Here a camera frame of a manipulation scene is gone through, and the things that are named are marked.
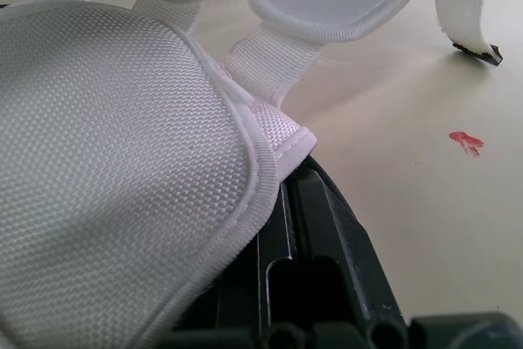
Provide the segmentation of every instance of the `white floor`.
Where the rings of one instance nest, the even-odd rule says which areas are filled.
[[[196,37],[222,60],[256,24],[245,0],[211,0]],[[318,137],[315,157],[408,318],[502,311],[523,323],[523,0],[485,0],[483,25],[498,68],[455,51],[433,0],[413,0],[367,38],[328,47],[284,102]],[[480,156],[451,132],[481,139]]]

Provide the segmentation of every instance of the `black strap tip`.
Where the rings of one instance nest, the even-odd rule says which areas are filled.
[[[465,52],[466,54],[477,57],[478,59],[481,59],[482,61],[486,61],[487,63],[489,63],[491,65],[498,66],[499,63],[501,63],[501,61],[503,60],[503,56],[501,56],[501,54],[499,53],[499,48],[496,47],[495,45],[491,45],[491,47],[492,47],[492,50],[494,51],[494,53],[499,57],[499,60],[487,52],[483,52],[483,53],[479,54],[479,53],[470,51],[469,49],[466,49],[463,45],[459,45],[457,43],[453,43],[453,45],[454,45],[454,47]]]

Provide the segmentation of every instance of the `white velcro strap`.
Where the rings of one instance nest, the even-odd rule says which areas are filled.
[[[493,65],[503,59],[496,46],[481,34],[483,0],[436,0],[436,10],[443,31],[454,45]]]
[[[318,57],[322,46],[261,23],[235,45],[225,67],[241,87],[279,108],[288,90]]]
[[[136,0],[132,9],[186,33],[192,32],[201,2],[170,3],[165,0]]]

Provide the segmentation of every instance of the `red stain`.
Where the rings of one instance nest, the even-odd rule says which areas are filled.
[[[480,156],[480,152],[477,148],[483,147],[483,141],[474,138],[473,136],[468,136],[467,133],[463,131],[452,132],[449,136],[453,141],[459,142],[467,155],[471,155],[472,157]]]

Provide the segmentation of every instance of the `black plastic base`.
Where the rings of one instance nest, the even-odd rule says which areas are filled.
[[[307,159],[265,227],[158,349],[518,349],[501,314],[404,322],[365,229]]]
[[[478,59],[480,59],[482,61],[486,61],[490,65],[498,66],[503,61],[503,56],[501,56],[501,54],[499,53],[499,48],[496,47],[495,45],[490,45],[490,46],[492,47],[492,50],[494,51],[494,53],[499,56],[499,60],[495,59],[492,55],[490,55],[489,53],[486,53],[486,52],[479,54],[479,53],[475,53],[473,51],[466,49],[463,45],[459,45],[457,43],[453,43],[453,45],[454,45],[454,47],[467,53],[468,55],[477,57]]]

